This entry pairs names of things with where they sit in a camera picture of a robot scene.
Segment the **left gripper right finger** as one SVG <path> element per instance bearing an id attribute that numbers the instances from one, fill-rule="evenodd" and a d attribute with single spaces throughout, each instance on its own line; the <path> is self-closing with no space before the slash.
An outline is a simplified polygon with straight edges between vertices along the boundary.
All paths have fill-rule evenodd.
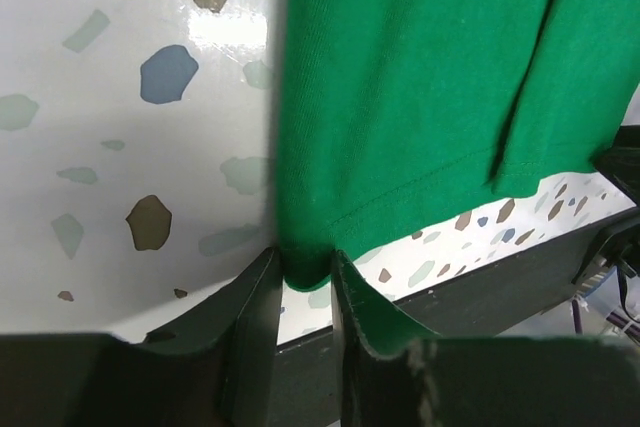
<path id="1" fill-rule="evenodd" d="M 344 426 L 635 426 L 639 352 L 615 337 L 445 337 L 331 260 Z"/>

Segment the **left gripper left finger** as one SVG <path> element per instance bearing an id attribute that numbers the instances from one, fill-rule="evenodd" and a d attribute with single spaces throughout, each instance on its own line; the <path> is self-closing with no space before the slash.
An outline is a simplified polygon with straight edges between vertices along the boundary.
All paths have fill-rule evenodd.
<path id="1" fill-rule="evenodd" d="M 4 335 L 4 426 L 265 426 L 281 307 L 280 255 L 140 343 L 106 333 Z"/>

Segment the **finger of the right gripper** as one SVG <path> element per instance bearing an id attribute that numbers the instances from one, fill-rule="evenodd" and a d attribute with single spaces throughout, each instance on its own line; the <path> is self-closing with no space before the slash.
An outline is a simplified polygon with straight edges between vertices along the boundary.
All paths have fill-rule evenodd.
<path id="1" fill-rule="evenodd" d="M 621 126 L 613 145 L 597 154 L 592 164 L 627 197 L 640 195 L 640 126 Z"/>

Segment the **green t-shirt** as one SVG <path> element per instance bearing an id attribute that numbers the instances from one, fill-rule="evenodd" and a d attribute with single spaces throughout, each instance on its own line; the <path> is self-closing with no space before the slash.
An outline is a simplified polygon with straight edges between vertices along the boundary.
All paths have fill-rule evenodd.
<path id="1" fill-rule="evenodd" d="M 276 159 L 284 277 L 562 172 L 639 83 L 639 0 L 288 0 Z"/>

